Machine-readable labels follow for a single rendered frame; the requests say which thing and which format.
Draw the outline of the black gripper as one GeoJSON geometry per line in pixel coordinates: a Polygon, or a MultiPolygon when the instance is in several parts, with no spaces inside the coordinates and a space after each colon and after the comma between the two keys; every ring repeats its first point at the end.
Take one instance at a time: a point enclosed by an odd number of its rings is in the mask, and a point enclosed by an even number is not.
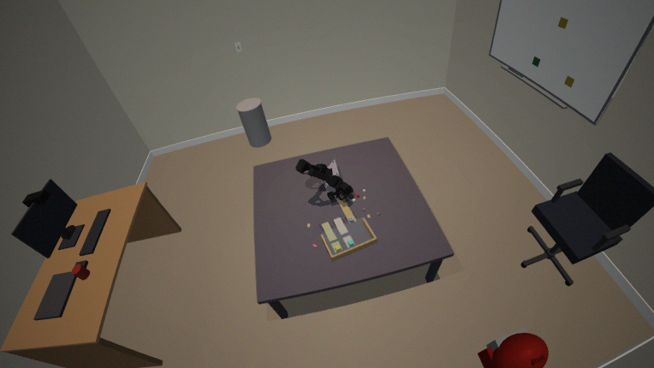
{"type": "MultiPolygon", "coordinates": [[[[341,191],[341,188],[338,188],[338,190],[341,191]]],[[[336,189],[336,192],[334,192],[334,193],[333,193],[333,192],[329,192],[329,193],[327,193],[327,195],[328,195],[328,197],[329,197],[330,200],[334,199],[335,196],[336,196],[337,198],[340,199],[339,195],[337,195],[337,191],[338,191],[338,190],[336,189]],[[334,195],[335,195],[335,196],[334,196],[334,195]]],[[[351,189],[351,191],[350,191],[349,193],[352,193],[353,191],[354,191],[354,190],[351,189]]]]}

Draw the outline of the yellow crosshatched strip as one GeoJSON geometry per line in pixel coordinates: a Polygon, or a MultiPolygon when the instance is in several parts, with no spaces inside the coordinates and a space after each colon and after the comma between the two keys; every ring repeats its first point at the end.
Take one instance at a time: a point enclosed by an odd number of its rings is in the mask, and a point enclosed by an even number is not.
{"type": "Polygon", "coordinates": [[[345,214],[345,216],[346,216],[348,222],[350,223],[350,221],[349,221],[349,217],[353,217],[354,220],[356,221],[356,219],[355,219],[355,217],[354,217],[354,214],[353,214],[352,211],[350,210],[350,208],[349,208],[349,206],[348,206],[346,200],[345,200],[345,199],[340,200],[339,198],[336,199],[336,200],[338,201],[339,205],[341,206],[342,211],[343,211],[343,213],[345,214]]]}

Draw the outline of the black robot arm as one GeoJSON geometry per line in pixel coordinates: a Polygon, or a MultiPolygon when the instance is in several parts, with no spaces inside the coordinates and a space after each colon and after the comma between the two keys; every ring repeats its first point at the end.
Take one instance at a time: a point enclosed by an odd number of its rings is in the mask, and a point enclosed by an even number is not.
{"type": "Polygon", "coordinates": [[[314,176],[323,181],[326,181],[331,187],[337,190],[338,188],[341,188],[341,191],[337,191],[337,195],[339,195],[340,199],[345,199],[352,189],[351,186],[349,186],[346,182],[343,182],[341,177],[333,175],[332,168],[328,169],[327,165],[325,164],[318,163],[317,165],[312,165],[306,160],[300,159],[295,168],[302,174],[308,174],[310,176],[314,176]],[[309,170],[309,172],[303,173],[306,170],[309,170]]]}

